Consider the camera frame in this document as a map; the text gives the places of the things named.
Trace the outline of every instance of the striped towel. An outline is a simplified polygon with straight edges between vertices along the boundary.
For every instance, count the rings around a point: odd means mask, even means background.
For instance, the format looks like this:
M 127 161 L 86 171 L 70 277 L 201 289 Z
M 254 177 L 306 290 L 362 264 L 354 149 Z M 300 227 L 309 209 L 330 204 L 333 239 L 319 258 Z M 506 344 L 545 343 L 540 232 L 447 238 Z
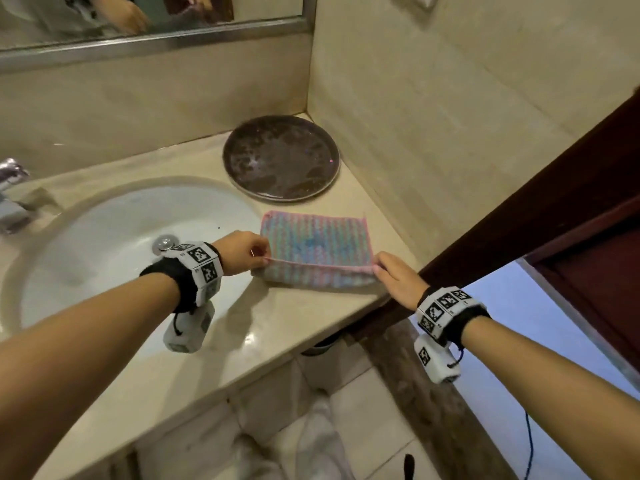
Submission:
M 376 282 L 366 219 L 267 212 L 260 234 L 271 243 L 271 262 L 255 273 L 267 281 L 313 288 Z

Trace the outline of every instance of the round tray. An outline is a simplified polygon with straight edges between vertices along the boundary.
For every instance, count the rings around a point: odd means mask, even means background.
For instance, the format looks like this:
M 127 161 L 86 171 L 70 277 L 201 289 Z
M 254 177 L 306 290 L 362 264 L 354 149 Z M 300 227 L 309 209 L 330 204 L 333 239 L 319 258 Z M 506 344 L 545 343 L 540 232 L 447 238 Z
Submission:
M 295 202 L 318 195 L 338 176 L 340 152 L 329 133 L 296 116 L 262 116 L 231 132 L 222 158 L 249 195 Z

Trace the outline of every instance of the bathroom counter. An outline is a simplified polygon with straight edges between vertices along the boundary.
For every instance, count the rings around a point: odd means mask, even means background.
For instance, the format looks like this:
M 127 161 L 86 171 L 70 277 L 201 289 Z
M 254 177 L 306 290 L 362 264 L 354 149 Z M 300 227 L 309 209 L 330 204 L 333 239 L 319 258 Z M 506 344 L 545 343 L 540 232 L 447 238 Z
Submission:
M 229 181 L 221 158 L 228 135 L 27 182 L 16 187 L 12 195 L 43 187 L 62 209 L 67 209 L 116 186 L 178 175 L 208 178 L 239 192 Z M 366 216 L 374 252 L 386 250 L 415 269 L 419 266 L 344 162 L 335 183 L 315 199 L 277 206 L 252 202 L 263 213 L 278 209 L 335 217 Z M 37 234 L 38 226 L 47 224 L 46 219 L 39 219 L 22 232 Z M 0 279 L 17 258 L 19 248 L 20 233 L 0 242 Z M 383 297 L 382 287 L 367 293 L 327 292 L 268 287 L 254 278 L 232 311 L 212 324 L 198 353 L 167 351 L 130 363 L 71 428 L 36 478 L 69 477 L 188 410 L 198 400 L 214 394 L 222 398 L 269 366 L 275 367 L 290 354 L 304 350 L 379 306 Z

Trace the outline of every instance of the faucet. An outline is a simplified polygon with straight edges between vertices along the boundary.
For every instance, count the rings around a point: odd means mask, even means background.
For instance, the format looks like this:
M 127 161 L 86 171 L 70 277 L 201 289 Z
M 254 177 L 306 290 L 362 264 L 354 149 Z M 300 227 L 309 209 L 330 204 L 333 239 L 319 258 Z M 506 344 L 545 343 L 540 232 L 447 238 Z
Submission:
M 29 172 L 13 158 L 0 162 L 0 232 L 16 233 L 31 221 L 31 212 L 3 193 L 29 177 Z

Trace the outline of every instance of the oval sink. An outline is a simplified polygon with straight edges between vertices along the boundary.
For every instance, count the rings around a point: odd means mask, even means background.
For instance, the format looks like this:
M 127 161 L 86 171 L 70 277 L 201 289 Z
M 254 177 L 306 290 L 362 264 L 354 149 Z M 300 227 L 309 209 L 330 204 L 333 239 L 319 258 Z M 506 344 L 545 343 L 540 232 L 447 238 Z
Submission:
M 47 227 L 38 244 L 12 265 L 3 288 L 3 325 L 29 327 L 86 298 L 137 277 L 155 255 L 154 242 L 209 241 L 236 230 L 260 232 L 260 213 L 235 189 L 194 178 L 148 180 L 78 204 Z M 214 320 L 242 295 L 249 273 L 223 279 L 213 297 Z M 171 316 L 153 332 L 135 359 L 166 351 Z

